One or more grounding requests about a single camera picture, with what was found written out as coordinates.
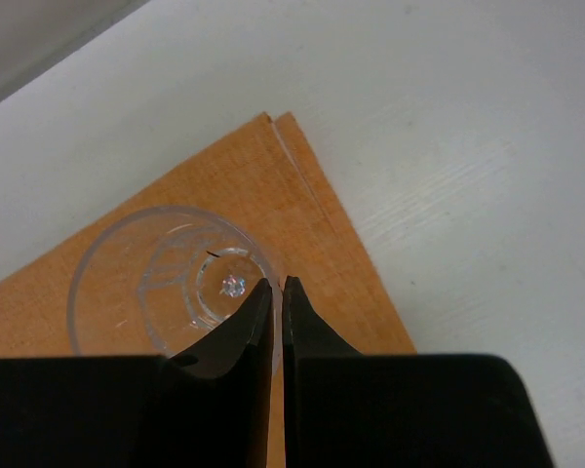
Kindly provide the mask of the clear plastic cup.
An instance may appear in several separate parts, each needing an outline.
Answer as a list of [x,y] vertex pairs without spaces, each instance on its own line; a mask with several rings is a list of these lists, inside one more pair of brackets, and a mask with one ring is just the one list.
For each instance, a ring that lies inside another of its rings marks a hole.
[[76,357],[162,355],[195,367],[195,344],[228,323],[257,283],[279,301],[278,275],[259,243],[229,220],[194,207],[129,214],[83,254],[67,296]]

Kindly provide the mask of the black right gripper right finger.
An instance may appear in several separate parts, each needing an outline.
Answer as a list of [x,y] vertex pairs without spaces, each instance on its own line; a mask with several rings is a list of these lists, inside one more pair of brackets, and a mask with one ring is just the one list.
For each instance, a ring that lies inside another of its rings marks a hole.
[[550,467],[514,368],[489,354],[365,355],[283,292],[286,463],[290,467]]

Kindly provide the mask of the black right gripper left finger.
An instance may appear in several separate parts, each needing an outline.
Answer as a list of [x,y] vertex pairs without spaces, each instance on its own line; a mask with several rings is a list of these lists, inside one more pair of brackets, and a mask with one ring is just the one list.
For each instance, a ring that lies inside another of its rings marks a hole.
[[0,359],[0,467],[262,467],[273,293],[162,355]]

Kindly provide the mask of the orange cloth placemat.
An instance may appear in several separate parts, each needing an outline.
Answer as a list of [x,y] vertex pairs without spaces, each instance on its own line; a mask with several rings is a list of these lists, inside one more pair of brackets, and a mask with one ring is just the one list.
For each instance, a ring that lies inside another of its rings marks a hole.
[[272,299],[267,448],[273,441],[285,445],[282,305],[290,277],[360,353],[414,353],[346,212],[287,114],[255,118],[0,282],[0,359],[76,357],[66,305],[83,254],[114,222],[162,206],[194,207],[229,220],[261,245],[276,269],[282,297]]

